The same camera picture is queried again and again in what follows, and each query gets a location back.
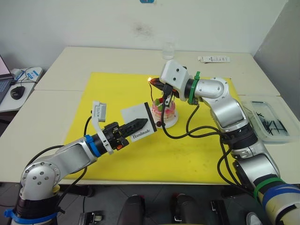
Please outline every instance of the clear plastic box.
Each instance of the clear plastic box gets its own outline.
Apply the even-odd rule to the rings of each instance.
[[[278,96],[240,96],[255,133],[266,143],[300,138],[300,122]]]

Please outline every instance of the white wall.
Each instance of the white wall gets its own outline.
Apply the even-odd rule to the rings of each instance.
[[[300,120],[300,1],[289,0],[254,59]]]
[[[286,0],[0,0],[9,67],[48,68],[67,45],[255,54]]]

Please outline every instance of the laptop keyboard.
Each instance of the laptop keyboard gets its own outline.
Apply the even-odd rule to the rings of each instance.
[[[0,81],[0,92],[3,92],[7,86],[7,84],[10,82],[9,81]]]

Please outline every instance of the laptop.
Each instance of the laptop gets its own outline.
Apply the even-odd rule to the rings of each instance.
[[[0,103],[4,99],[6,93],[10,88],[10,83],[14,80],[8,67],[5,65],[0,55]]]

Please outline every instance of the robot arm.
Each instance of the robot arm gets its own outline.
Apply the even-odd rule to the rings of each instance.
[[[228,137],[223,142],[232,149],[233,166],[241,184],[254,190],[274,225],[300,223],[300,190],[279,178],[275,162],[256,137],[239,102],[231,97],[225,80],[200,79],[199,72],[192,78],[185,67],[170,60],[159,81],[154,79],[151,84],[164,92],[166,105],[172,95],[188,100],[190,105],[198,101],[208,105],[219,130]]]
[[[97,134],[86,135],[59,148],[53,155],[39,157],[26,166],[21,176],[21,190],[14,210],[6,217],[17,224],[54,224],[59,208],[59,181],[97,161],[97,158],[114,149],[120,150],[129,142],[126,137],[137,132],[148,119],[136,119],[119,126],[111,123],[102,130],[98,122],[105,121],[106,104],[93,103],[92,123]]]

